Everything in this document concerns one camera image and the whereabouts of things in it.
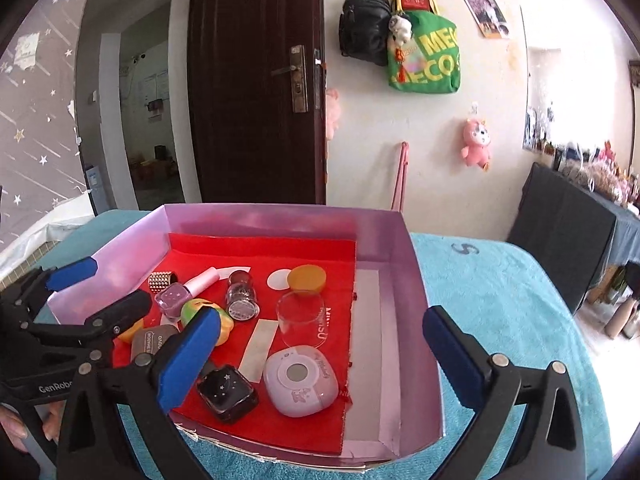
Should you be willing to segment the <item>person's left hand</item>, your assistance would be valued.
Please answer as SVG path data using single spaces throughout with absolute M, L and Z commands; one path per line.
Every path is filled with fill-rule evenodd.
M 49 441 L 58 442 L 60 436 L 61 422 L 65 408 L 64 401 L 58 401 L 47 405 L 47 416 L 43 419 L 42 431 Z M 8 410 L 4 406 L 0 408 L 1 425 L 8 435 L 14 448 L 26 453 L 25 439 L 27 438 L 27 428 L 14 411 Z

